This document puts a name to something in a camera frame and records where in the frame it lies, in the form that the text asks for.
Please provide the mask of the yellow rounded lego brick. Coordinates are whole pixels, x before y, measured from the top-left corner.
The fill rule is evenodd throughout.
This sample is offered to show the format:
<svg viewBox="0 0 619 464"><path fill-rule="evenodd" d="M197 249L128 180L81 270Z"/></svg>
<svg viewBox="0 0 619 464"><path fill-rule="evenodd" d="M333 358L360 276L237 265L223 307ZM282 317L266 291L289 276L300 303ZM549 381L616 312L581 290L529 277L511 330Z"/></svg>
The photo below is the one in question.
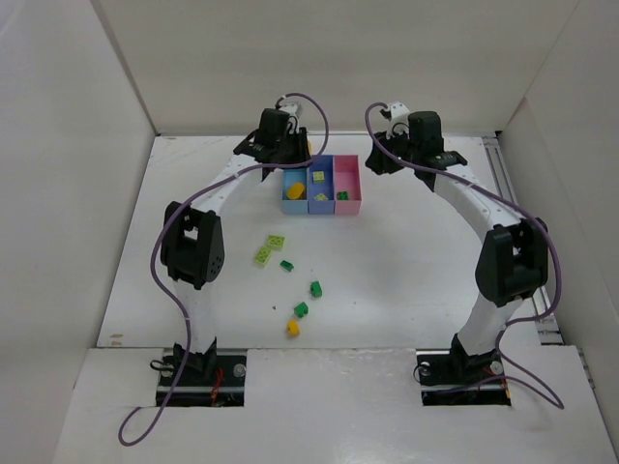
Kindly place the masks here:
<svg viewBox="0 0 619 464"><path fill-rule="evenodd" d="M285 198L290 201L304 200L306 198L306 186L301 182L292 184L286 190Z"/></svg>

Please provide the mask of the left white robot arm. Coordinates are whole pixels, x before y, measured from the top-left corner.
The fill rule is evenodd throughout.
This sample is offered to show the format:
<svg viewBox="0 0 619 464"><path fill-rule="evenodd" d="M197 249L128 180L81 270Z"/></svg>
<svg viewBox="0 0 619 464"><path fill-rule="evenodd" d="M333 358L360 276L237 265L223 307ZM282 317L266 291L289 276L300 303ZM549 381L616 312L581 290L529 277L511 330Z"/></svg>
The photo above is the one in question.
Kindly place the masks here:
<svg viewBox="0 0 619 464"><path fill-rule="evenodd" d="M170 203L164 220L175 217L162 239L161 262L174 282L175 301L190 328L185 345L175 345L174 361L207 378L217 363L215 328L202 288L220 274L224 262L223 214L257 187L276 167L310 158L307 130L299 125L301 105L280 103L262 111L258 128L244 138L214 181L214 187L182 207Z"/></svg>

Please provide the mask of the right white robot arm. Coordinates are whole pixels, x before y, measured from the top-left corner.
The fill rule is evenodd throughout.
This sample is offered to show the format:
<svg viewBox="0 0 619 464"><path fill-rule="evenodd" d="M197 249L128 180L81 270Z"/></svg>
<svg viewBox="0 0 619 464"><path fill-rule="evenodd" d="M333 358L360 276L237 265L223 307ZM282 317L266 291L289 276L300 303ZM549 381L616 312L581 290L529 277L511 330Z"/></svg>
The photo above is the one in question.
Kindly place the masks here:
<svg viewBox="0 0 619 464"><path fill-rule="evenodd" d="M370 135L367 168L377 175L412 169L459 213L482 244L475 268L478 297L466 323L447 352L418 355L417 373L424 386L478 382L499 362L497 342L513 314L547 281L545 229L483 187L466 158L446 149L436 112L412 112L398 101L375 107L389 126Z"/></svg>

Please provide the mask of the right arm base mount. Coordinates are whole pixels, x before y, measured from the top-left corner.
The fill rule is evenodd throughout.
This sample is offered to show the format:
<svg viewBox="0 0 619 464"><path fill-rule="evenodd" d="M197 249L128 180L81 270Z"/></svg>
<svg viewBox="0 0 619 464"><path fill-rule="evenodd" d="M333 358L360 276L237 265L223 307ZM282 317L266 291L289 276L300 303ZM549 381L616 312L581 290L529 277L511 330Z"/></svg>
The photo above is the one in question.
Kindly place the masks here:
<svg viewBox="0 0 619 464"><path fill-rule="evenodd" d="M496 349L469 356L454 336L448 349L419 349L413 377L424 406L511 406Z"/></svg>

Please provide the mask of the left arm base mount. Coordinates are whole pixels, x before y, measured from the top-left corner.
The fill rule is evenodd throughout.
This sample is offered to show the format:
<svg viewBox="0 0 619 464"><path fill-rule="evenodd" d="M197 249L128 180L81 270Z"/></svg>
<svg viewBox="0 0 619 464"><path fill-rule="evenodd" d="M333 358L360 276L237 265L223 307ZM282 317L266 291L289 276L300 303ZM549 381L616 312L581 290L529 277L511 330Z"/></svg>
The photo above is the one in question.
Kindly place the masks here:
<svg viewBox="0 0 619 464"><path fill-rule="evenodd" d="M219 349L216 344L202 354L190 354L168 407L243 407L247 374L246 350ZM161 406L177 374L184 349L175 344L160 359L150 361L159 375L156 405Z"/></svg>

